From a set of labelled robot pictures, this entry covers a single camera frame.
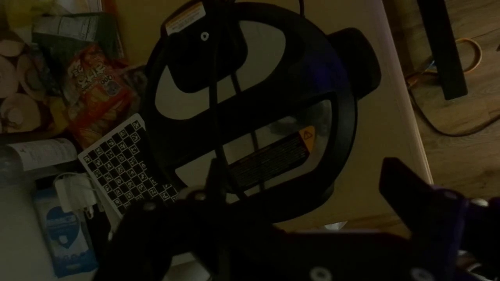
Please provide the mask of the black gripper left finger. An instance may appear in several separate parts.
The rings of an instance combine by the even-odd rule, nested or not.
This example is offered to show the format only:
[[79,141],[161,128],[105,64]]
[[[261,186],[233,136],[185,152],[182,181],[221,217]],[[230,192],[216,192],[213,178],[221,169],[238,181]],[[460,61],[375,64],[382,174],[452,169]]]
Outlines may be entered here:
[[211,277],[225,275],[207,202],[133,205],[114,233],[94,281],[161,281],[177,255],[191,253]]

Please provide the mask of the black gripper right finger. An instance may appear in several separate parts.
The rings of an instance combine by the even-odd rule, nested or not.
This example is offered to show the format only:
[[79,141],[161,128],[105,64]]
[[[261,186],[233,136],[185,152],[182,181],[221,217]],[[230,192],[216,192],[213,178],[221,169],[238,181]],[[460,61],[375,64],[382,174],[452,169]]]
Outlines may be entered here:
[[425,183],[399,158],[385,158],[380,194],[411,231],[408,267],[433,281],[472,281],[457,266],[460,252],[471,253],[500,275],[500,208],[494,199],[475,205],[463,194]]

